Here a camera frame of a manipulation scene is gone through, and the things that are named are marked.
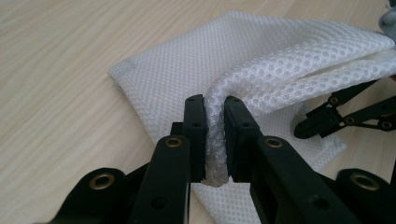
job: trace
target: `wood grain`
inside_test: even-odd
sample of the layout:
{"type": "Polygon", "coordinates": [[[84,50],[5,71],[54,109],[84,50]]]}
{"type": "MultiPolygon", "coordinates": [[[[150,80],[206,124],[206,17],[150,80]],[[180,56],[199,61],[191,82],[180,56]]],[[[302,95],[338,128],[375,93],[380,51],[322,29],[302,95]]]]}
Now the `wood grain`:
{"type": "MultiPolygon", "coordinates": [[[[0,2],[0,223],[47,222],[88,172],[125,173],[154,144],[107,76],[120,60],[229,10],[346,22],[378,30],[385,0],[0,2]]],[[[374,93],[394,93],[382,82],[374,93]]],[[[375,94],[367,94],[355,109],[375,94]]],[[[389,179],[394,133],[348,128],[348,150],[323,171],[361,167],[389,179]]],[[[191,223],[214,223],[194,195],[191,223]]]]}

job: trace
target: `white cloth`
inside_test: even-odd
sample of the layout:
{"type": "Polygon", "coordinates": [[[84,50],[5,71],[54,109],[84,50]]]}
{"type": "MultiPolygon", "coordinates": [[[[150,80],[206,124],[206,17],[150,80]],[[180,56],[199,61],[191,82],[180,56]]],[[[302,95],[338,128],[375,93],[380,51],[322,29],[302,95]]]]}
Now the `white cloth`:
{"type": "MultiPolygon", "coordinates": [[[[292,136],[302,101],[396,73],[394,42],[342,23],[294,21],[229,12],[109,70],[151,139],[182,121],[184,100],[206,93],[209,134],[205,183],[228,182],[222,110],[241,98],[264,134],[285,138],[314,170],[345,146],[334,135],[292,136]]],[[[247,184],[193,185],[218,223],[258,223],[247,184]]]]}

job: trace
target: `light wood surface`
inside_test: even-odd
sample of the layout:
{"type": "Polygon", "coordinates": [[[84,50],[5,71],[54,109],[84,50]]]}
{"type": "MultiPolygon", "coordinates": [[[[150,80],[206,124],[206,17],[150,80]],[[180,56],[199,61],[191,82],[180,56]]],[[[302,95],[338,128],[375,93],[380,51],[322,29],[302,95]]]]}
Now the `light wood surface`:
{"type": "MultiPolygon", "coordinates": [[[[154,148],[108,68],[228,10],[378,30],[386,0],[0,1],[0,223],[50,221],[88,172],[125,173],[154,148]]],[[[382,81],[345,108],[395,93],[382,81]]],[[[322,173],[359,167],[389,180],[395,133],[347,128],[322,173]]],[[[213,223],[192,194],[191,223],[213,223]]]]}

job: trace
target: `wooden table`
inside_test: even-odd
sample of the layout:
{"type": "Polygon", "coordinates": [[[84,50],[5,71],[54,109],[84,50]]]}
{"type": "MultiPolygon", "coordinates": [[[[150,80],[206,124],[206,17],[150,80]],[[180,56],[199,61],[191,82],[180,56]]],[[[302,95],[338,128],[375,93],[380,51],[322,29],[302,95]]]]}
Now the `wooden table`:
{"type": "MultiPolygon", "coordinates": [[[[125,173],[154,144],[107,75],[110,66],[228,10],[341,21],[378,30],[386,0],[0,1],[0,223],[50,221],[88,172],[125,173]]],[[[346,110],[395,93],[382,81],[346,110]]],[[[323,171],[359,167],[389,180],[395,133],[347,128],[323,171]]],[[[191,223],[213,223],[192,194],[191,223]]]]}

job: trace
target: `white mesh fabric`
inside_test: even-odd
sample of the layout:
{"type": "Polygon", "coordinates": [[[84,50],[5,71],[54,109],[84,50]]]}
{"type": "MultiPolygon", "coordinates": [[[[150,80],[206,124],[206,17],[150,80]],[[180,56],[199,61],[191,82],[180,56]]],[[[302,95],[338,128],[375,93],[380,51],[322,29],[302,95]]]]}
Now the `white mesh fabric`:
{"type": "MultiPolygon", "coordinates": [[[[345,146],[335,136],[294,138],[293,124],[307,111],[297,102],[395,74],[393,45],[381,34],[341,23],[230,12],[125,59],[109,74],[154,142],[183,120],[186,98],[207,92],[206,184],[221,186],[229,180],[222,131],[226,96],[241,98],[264,134],[285,138],[318,170],[345,146]]],[[[217,222],[258,222],[246,185],[193,189],[217,222]]]]}

